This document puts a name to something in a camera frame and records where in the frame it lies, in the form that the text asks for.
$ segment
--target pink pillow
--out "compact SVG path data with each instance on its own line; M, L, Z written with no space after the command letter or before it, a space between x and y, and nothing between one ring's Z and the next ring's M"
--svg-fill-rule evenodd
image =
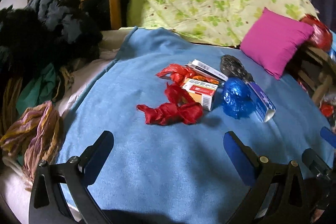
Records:
M279 80L298 47L313 31L314 28L306 23L265 8L245 35L240 49Z

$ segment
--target barcode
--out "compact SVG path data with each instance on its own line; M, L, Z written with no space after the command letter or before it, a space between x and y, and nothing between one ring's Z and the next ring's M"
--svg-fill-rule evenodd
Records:
M202 107L206 108L207 110L210 110L210 98L205 97L204 95L202 96Z
M202 69L206 69L206 70L209 70L211 67L209 67L209 66L207 66L206 64L203 64L203 63L201 63L201 62L199 62L198 64L197 64L199 67L201 67Z

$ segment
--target orange and white box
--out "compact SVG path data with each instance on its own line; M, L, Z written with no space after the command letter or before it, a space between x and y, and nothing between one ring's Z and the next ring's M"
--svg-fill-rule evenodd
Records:
M211 111L218 85L188 78L184 81L182 88L190 94L195 102L200 103L205 110Z

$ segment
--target black device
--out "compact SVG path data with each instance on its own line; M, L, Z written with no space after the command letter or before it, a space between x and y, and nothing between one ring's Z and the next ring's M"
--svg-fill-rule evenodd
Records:
M111 224L98 207L87 186L95 182L114 145L113 134L104 131L80 157L73 156L64 164L49 165L42 160L36 170L31 192L29 224L74 224L60 183L66 183L86 224ZM225 133L223 145L242 181L250 191L226 224L309 224L310 210L298 163L271 163L258 157L234 132ZM307 149L302 161L324 187L325 212L316 224L332 224L336 219L336 198L332 188L331 169L312 150ZM277 188L263 216L258 217L271 184Z

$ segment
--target blue box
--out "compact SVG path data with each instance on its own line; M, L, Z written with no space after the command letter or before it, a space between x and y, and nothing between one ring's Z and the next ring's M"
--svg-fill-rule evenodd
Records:
M268 122L275 114L275 106L255 82L248 82L247 86L251 90L251 99L255 105L257 116L262 122Z

